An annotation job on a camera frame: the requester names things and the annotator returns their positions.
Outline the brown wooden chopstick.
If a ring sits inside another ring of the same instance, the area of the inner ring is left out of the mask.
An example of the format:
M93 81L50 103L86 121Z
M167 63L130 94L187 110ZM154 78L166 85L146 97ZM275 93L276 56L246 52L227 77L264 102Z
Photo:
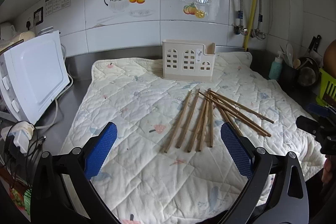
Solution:
M182 144L183 144L183 141L185 139L185 136L186 136L186 133L187 133L187 130L189 128L189 125L190 125L190 121L193 117L193 113L194 113L194 110L195 110L195 106L197 104L197 100L198 100L198 97L199 97L199 91L200 89L197 89L196 93L195 93L195 96L194 96L194 99L193 99L193 102L191 104L191 107L190 107L190 110L188 112L188 115L187 115L187 119L186 119L186 122L185 122L185 125L184 125L184 128L180 134L180 137L178 139L178 142L177 142L177 145L176 145L176 148L181 148Z
M215 96L213 96L211 93L209 94L211 96L211 98L215 101L215 104L219 110L219 112L221 113L223 119L228 122L235 130L236 130L236 133L239 135L239 136L242 136L242 132L240 131L240 129L238 128L238 126L234 123L234 120L231 118L230 114L224 110L222 107L220 107L218 105L218 99L216 99Z
M219 94L219 93L217 93L217 92L215 92L215 91L212 91L211 89L209 89L209 92L210 92L213 96L215 96L217 99L219 99L220 101L222 101L222 102L226 102L226 103L229 103L229 104L231 104L231 105L237 106L237 107L239 107L240 109L245 110L246 112L249 112L249 113L251 113L251 114L254 114L255 116L259 117L259 118L262 119L262 120L268 121L268 122L270 122L270 123L274 123L273 120L271 120L271 119L267 118L266 116L263 116L262 114L260 114L260 113L258 113L258 112L256 112L256 111L254 111L254 110L252 110L252 109L250 109L250 108L244 106L243 104L240 104L240 103L238 103L238 102L236 102L236 101L234 101L234 100L232 100L232 99L229 99L228 97L225 97L225 96L223 96L223 95L221 95L221 94Z
M237 135L243 136L242 132L240 131L240 129L238 128L238 126L234 122L230 113L224 107L222 107L219 102L216 102L216 105L217 105L217 108L218 108L219 112L221 113L224 121L228 122L236 130Z
M209 147L213 147L213 142L214 142L214 127L213 127L213 102L212 100L209 101L209 128L210 128L210 142L209 142Z
M194 146L195 139L197 138L197 134L198 134L198 132L200 130L200 127L201 127L201 123L202 123L202 119L203 119L203 116L204 116L206 104L207 104L207 99L205 98L203 100L202 108L201 108L201 111L200 111L198 119L197 119L195 130L194 130L193 134L191 135L189 144L187 146L187 152L191 152L191 150Z
M178 119L177 119L175 125L174 125L174 128L173 128L173 131L172 131L172 133L171 133L171 137L170 137L170 139L169 139L169 142L167 143L166 147L165 147L164 150L163 150L164 153L168 153L168 151L169 151L169 149L170 149L170 147L171 147L171 145L172 145L172 143L173 143L173 141L174 141L175 135L177 134L177 131L178 131L178 129L179 129L179 126L180 126L180 124L181 124L181 122L182 122L182 120L183 120L184 114L185 114L185 112L186 112L188 103L189 103L189 101L190 101L191 94L192 94L192 91L190 90L190 91L188 92L188 94L187 94L187 97L186 97L185 101L183 102L183 108L182 108L182 110L181 110L181 113L180 113L179 116L178 116Z
M255 130L259 135L271 137L271 134L267 132L265 129L263 129L260 125L255 123L253 120L248 118L246 115L241 113L239 110L231 106L227 101L224 99L219 99L219 96L215 94L212 90L208 90L209 95L211 95L212 100L217 106L223 110L226 113L226 116L228 116L228 119L232 125L234 125L234 122L231 121L231 116L237 118L242 123L246 124L248 127Z
M215 103L215 101L205 95L204 93L200 92L200 94L204 97L207 97L209 100L212 100L213 103ZM250 128L254 129L258 134L262 135L262 136L267 136L267 137L271 137L271 134L268 133L266 130L264 130L262 127L260 127L259 125L257 125L254 121L252 121L251 119L249 119L247 116L243 115L241 112L239 112L238 110L236 110L234 107L228 107L222 103L220 103L220 105L222 107L224 107L231 116L237 118L238 120L240 120L241 122L243 122L244 124L246 124L247 126L249 126Z
M202 116L201 116L201 125L199 131L199 141L197 146L197 151L200 152L203 149L203 142L205 138L205 131L207 126L207 112L209 108L209 99L205 97L204 105L202 108Z

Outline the green plastic basket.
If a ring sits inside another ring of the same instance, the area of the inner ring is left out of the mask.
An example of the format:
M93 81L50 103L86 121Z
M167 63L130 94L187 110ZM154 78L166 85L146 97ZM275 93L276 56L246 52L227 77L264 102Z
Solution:
M321 86L316 101L320 106L331 106L335 108L336 79L322 68L319 71L321 73Z

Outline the black utensil pot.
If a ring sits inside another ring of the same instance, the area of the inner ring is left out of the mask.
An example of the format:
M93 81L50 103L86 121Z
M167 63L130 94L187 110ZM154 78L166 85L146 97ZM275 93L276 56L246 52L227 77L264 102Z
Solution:
M286 50L281 52L280 56L283 58L283 63L277 81L285 90L312 91L318 86L320 81L319 63L313 54L317 53L316 50L319 47L321 39L321 35L314 36L307 52L298 59L294 59L293 52L289 51L292 49L289 43L286 46Z

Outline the teal soap bottle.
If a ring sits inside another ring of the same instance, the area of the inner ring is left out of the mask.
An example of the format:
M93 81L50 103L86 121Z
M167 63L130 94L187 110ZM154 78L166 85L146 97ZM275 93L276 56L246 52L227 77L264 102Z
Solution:
M271 64L270 71L269 71L269 79L270 80L277 80L280 77L281 70L282 70L282 51L277 52L277 56L274 58L274 61Z

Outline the white quilted patterned mat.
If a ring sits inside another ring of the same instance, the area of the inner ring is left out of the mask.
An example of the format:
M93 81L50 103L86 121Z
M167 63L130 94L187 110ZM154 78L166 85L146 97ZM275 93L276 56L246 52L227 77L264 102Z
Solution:
M325 161L320 145L297 128L306 112L274 80L251 70L248 52L218 53L213 80L165 80L162 61L140 58L99 60L92 81L63 143L62 153L83 146L108 122L117 126L117 140L92 184L123 223L198 223L229 209L247 182L221 140L222 116L213 112L214 142L209 147L209 118L203 149L187 146L202 108L199 95L181 148L176 148L197 89L222 94L274 121L241 110L271 134L263 137L242 122L240 131L269 153L294 152L305 179ZM192 91L174 141L164 153L189 91Z

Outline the white microwave oven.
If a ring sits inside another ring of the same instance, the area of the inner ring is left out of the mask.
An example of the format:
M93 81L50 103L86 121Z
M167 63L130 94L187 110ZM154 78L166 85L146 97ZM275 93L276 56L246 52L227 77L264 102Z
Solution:
M36 124L69 83L58 31L21 42L1 54L1 117Z

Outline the beige plastic utensil holder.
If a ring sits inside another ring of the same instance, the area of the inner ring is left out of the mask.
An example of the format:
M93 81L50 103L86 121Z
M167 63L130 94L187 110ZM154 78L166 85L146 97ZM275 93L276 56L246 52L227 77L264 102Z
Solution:
M162 41L163 78L177 81L211 82L215 43L196 40Z

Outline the black wall socket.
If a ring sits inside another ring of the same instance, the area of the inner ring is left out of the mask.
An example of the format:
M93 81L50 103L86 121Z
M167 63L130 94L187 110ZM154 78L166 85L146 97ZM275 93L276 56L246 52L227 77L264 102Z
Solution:
M40 7L36 11L34 11L34 18L33 18L34 26L43 23L43 16L44 16L43 7Z

